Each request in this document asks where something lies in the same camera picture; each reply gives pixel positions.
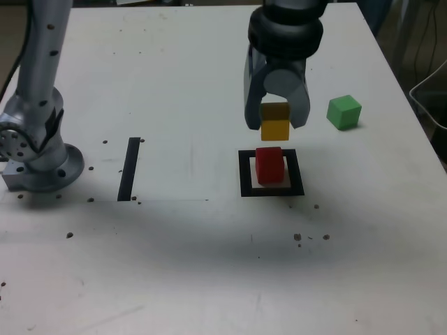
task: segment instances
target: cable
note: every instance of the cable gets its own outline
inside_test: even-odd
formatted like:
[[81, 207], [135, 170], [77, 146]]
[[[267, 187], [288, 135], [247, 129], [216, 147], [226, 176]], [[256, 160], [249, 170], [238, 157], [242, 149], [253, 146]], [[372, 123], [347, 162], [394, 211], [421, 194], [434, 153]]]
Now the cable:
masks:
[[15, 71], [19, 67], [20, 62], [22, 61], [23, 55], [25, 53], [25, 50], [27, 48], [28, 41], [29, 41], [29, 34], [31, 31], [32, 16], [33, 16], [33, 3], [32, 3], [32, 0], [27, 0], [27, 27], [26, 27], [26, 31], [25, 31], [25, 37], [23, 39], [23, 44], [22, 44], [22, 48], [20, 49], [20, 53], [17, 56], [17, 58], [15, 59], [13, 67], [9, 71], [8, 77], [6, 77], [5, 85], [3, 86], [3, 88], [0, 91], [0, 102], [3, 100], [3, 97], [6, 93], [6, 89], [8, 88], [9, 83], [10, 83], [11, 79], [13, 78]]
[[447, 131], [447, 127], [442, 126], [441, 124], [439, 124], [434, 118], [433, 116], [425, 109], [424, 106], [422, 106], [419, 101], [416, 100], [416, 98], [414, 97], [414, 91], [417, 90], [422, 84], [424, 84], [426, 81], [428, 81], [431, 77], [433, 77], [434, 75], [436, 75], [445, 65], [447, 64], [447, 59], [441, 64], [440, 67], [438, 67], [431, 75], [429, 75], [428, 77], [426, 77], [422, 82], [420, 82], [419, 84], [417, 84], [415, 87], [413, 87], [410, 90], [410, 98], [421, 108], [421, 110], [423, 110], [428, 117], [432, 120], [432, 122], [434, 124], [436, 124], [438, 127], [440, 127], [440, 129], [444, 129], [445, 131]]

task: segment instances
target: green cube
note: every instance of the green cube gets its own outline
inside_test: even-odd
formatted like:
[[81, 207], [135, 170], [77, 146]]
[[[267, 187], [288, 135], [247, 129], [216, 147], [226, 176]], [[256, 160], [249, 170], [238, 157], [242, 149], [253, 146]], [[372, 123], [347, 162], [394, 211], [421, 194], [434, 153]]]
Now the green cube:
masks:
[[362, 105], [352, 96], [341, 96], [329, 101], [328, 120], [339, 131], [357, 126]]

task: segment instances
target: yellow cube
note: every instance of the yellow cube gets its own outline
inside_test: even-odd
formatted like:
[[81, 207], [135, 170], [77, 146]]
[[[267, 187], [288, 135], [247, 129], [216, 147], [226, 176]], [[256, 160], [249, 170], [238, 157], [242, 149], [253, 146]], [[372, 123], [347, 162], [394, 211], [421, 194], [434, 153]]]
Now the yellow cube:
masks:
[[261, 115], [262, 141], [288, 141], [290, 123], [288, 103], [263, 103]]

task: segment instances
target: robotic arm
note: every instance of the robotic arm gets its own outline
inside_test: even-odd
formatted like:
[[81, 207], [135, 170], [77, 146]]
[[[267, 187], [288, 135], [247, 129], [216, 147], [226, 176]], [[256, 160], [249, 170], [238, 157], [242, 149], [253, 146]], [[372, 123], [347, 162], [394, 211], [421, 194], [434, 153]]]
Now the robotic arm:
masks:
[[54, 87], [73, 0], [28, 0], [28, 27], [15, 94], [0, 115], [3, 179], [12, 191], [55, 191], [84, 169], [82, 154], [64, 144], [62, 96]]
[[327, 4], [327, 0], [264, 0], [251, 15], [244, 73], [245, 120], [250, 129], [261, 127], [266, 93], [288, 101], [292, 127], [306, 124], [310, 111], [306, 58], [320, 45], [323, 25], [318, 19]]
[[[306, 58], [319, 47], [323, 27], [318, 18], [326, 4], [327, 0], [264, 0], [253, 12], [244, 74], [250, 129], [261, 126], [261, 100], [267, 92], [287, 99], [294, 128], [305, 125], [310, 110]], [[84, 169], [81, 152], [62, 140], [64, 102], [54, 87], [72, 5], [73, 0], [28, 0], [17, 90], [0, 115], [0, 152], [9, 158], [3, 179], [11, 191], [55, 191], [75, 181]]]

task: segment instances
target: black square outline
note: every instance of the black square outline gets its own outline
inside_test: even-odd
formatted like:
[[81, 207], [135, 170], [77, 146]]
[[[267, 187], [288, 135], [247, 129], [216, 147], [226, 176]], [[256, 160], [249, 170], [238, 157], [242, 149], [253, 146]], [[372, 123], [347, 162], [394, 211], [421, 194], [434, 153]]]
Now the black square outline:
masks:
[[289, 188], [253, 188], [251, 185], [250, 158], [256, 157], [256, 150], [239, 150], [239, 176], [241, 197], [294, 197], [304, 195], [300, 167], [294, 149], [283, 149], [282, 156], [286, 157], [288, 176], [291, 180]]

